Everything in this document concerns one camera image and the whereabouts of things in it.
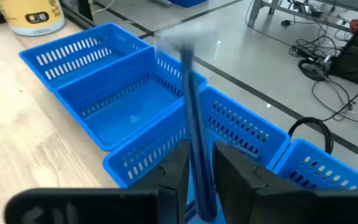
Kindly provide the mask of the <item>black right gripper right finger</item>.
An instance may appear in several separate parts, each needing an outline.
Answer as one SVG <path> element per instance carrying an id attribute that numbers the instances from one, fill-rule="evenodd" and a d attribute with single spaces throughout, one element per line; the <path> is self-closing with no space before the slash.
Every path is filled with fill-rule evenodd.
<path id="1" fill-rule="evenodd" d="M 213 169 L 227 224 L 358 224 L 358 190 L 301 188 L 223 142 Z"/>

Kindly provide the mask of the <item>yellow wipes canister white lid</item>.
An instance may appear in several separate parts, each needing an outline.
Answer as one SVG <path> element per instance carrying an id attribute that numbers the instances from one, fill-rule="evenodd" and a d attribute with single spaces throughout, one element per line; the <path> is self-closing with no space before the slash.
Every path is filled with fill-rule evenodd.
<path id="1" fill-rule="evenodd" d="M 65 25 L 59 0 L 0 0 L 0 12 L 19 35 L 51 34 Z"/>

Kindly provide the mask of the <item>blue floor bin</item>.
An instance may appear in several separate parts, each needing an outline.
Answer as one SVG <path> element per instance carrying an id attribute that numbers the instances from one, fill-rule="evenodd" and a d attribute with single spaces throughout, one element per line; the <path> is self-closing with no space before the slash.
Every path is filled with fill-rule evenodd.
<path id="1" fill-rule="evenodd" d="M 171 3 L 181 6 L 181 7 L 193 7 L 195 5 L 208 2 L 208 0 L 169 0 Z"/>

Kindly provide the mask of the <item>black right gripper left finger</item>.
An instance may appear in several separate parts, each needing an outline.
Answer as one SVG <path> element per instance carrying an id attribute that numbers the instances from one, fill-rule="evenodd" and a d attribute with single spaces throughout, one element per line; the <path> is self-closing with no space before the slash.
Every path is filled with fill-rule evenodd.
<path id="1" fill-rule="evenodd" d="M 126 189 L 37 188 L 13 196 L 6 224 L 185 224 L 188 141 Z"/>

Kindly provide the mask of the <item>grey metal table legs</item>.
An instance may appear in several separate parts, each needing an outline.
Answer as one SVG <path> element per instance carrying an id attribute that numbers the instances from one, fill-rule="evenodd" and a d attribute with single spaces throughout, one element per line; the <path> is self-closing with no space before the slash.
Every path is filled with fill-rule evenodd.
<path id="1" fill-rule="evenodd" d="M 253 0 L 253 3 L 250 4 L 247 25 L 253 28 L 259 11 L 263 7 L 267 7 L 269 9 L 268 13 L 270 14 L 273 14 L 275 11 L 281 11 L 292 16 L 307 19 L 311 22 L 318 22 L 321 25 L 326 25 L 345 32 L 352 32 L 350 22 L 342 20 L 344 24 L 340 23 L 340 18 L 336 17 L 333 13 L 324 12 L 319 17 L 313 17 L 311 14 L 295 10 L 293 6 L 294 4 L 292 2 L 286 2 L 285 0 Z"/>

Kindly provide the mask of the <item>blue plastic slotted basket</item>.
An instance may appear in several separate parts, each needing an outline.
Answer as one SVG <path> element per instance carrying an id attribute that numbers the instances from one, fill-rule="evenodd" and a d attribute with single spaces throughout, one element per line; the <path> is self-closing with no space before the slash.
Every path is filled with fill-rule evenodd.
<path id="1" fill-rule="evenodd" d="M 182 64 L 147 47 L 56 89 L 94 143 L 112 151 L 183 98 Z"/>
<path id="2" fill-rule="evenodd" d="M 44 86 L 54 91 L 148 46 L 118 25 L 107 23 L 21 51 L 19 56 Z"/>
<path id="3" fill-rule="evenodd" d="M 284 131 L 214 88 L 202 90 L 200 101 L 213 174 L 213 147 L 217 142 L 226 143 L 265 168 L 273 169 L 290 141 Z M 126 189 L 155 167 L 181 141 L 188 141 L 188 135 L 185 106 L 179 104 L 110 153 L 104 159 L 104 168 L 119 186 Z M 204 224 L 196 214 L 190 149 L 189 165 L 185 224 Z M 216 204 L 218 215 L 212 224 L 227 224 L 218 192 Z"/>
<path id="4" fill-rule="evenodd" d="M 358 190 L 358 171 L 303 139 L 290 144 L 273 172 L 304 189 Z"/>

